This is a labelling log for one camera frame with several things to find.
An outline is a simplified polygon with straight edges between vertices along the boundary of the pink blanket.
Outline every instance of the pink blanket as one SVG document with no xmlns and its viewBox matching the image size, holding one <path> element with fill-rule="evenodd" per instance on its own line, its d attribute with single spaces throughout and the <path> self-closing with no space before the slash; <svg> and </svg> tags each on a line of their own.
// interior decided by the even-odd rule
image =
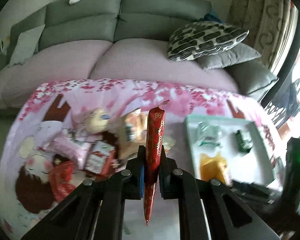
<svg viewBox="0 0 300 240">
<path fill-rule="evenodd" d="M 71 128 L 71 114 L 101 107 L 116 118 L 137 107 L 148 111 L 166 100 L 170 101 L 163 107 L 167 113 L 165 135 L 177 139 L 169 157 L 174 158 L 181 169 L 192 172 L 183 127 L 185 117 L 192 113 L 255 121 L 265 134 L 269 158 L 278 155 L 282 150 L 280 137 L 262 107 L 252 98 L 238 94 L 135 80 L 101 79 L 45 83 L 38 87 L 18 114 L 7 136 L 1 159 L 0 219 L 8 236 L 11 239 L 20 239 L 55 207 L 56 202 L 48 183 L 53 156 L 40 151 L 38 146 L 56 131 Z M 52 110 L 57 118 L 49 118 Z M 78 181 L 82 181 L 82 176 L 81 171 L 76 171 Z M 178 235 L 178 223 L 171 222 L 168 218 L 166 221 L 155 219 L 164 217 L 162 214 L 156 216 L 156 213 L 164 211 L 165 216 L 168 216 L 170 209 L 178 210 L 175 205 L 177 204 L 167 202 L 163 205 L 163 200 L 156 199 L 152 223 L 145 230 L 153 230 L 155 226 L 176 227 L 173 232 L 176 231 Z M 134 221 L 128 225 L 133 228 L 139 223 L 136 214 L 140 213 L 142 218 L 143 209 L 136 205 L 130 205 L 129 208 L 130 210 L 126 209 L 127 216 L 130 212 L 134 218 L 125 215 L 125 220 Z"/>
</svg>

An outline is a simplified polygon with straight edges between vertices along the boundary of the yellow package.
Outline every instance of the yellow package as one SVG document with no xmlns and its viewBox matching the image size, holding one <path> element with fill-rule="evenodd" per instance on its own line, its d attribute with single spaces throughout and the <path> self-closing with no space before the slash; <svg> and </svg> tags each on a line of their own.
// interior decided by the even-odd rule
<svg viewBox="0 0 300 240">
<path fill-rule="evenodd" d="M 146 145 L 147 118 L 140 108 L 120 117 L 119 159 L 137 153 L 140 145 Z"/>
<path fill-rule="evenodd" d="M 200 154 L 200 177 L 204 181 L 218 179 L 228 186 L 232 185 L 227 160 L 221 156 L 220 152 L 214 157 L 209 157 L 203 153 Z"/>
</svg>

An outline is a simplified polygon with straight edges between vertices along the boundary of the sofa backrest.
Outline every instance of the sofa backrest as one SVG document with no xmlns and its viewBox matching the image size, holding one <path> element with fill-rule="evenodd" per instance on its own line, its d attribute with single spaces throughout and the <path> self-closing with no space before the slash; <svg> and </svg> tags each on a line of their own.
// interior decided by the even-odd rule
<svg viewBox="0 0 300 240">
<path fill-rule="evenodd" d="M 43 24 L 39 51 L 78 40 L 168 41 L 176 29 L 211 12 L 211 3 L 205 0 L 81 0 L 72 5 L 68 2 L 50 3 L 13 25 L 7 61 L 19 35 Z"/>
</svg>

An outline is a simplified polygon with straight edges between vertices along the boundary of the gray pillow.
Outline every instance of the gray pillow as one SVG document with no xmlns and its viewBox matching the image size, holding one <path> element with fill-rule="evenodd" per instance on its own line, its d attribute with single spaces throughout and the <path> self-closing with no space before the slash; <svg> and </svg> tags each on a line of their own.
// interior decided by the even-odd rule
<svg viewBox="0 0 300 240">
<path fill-rule="evenodd" d="M 258 51 L 244 43 L 239 43 L 232 49 L 215 55 L 202 56 L 197 58 L 196 61 L 202 69 L 212 69 L 224 68 L 259 57 L 261 57 L 261 54 Z"/>
<path fill-rule="evenodd" d="M 44 26 L 45 25 L 41 25 L 19 35 L 9 66 L 23 64 L 27 59 L 33 56 Z"/>
<path fill-rule="evenodd" d="M 240 93 L 260 100 L 260 97 L 279 80 L 257 59 L 226 67 L 225 70 L 234 78 Z"/>
<path fill-rule="evenodd" d="M 176 30 L 169 39 L 170 60 L 192 60 L 233 48 L 249 31 L 217 22 L 194 22 Z"/>
</svg>

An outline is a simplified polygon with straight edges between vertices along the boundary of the curtain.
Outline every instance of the curtain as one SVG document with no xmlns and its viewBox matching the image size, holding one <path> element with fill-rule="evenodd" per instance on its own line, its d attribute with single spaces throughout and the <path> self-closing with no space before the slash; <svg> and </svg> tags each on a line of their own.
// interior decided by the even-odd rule
<svg viewBox="0 0 300 240">
<path fill-rule="evenodd" d="M 275 69 L 283 57 L 292 15 L 290 0 L 232 0 L 227 22 L 248 29 L 243 42 L 261 53 L 259 60 L 267 68 Z"/>
</svg>

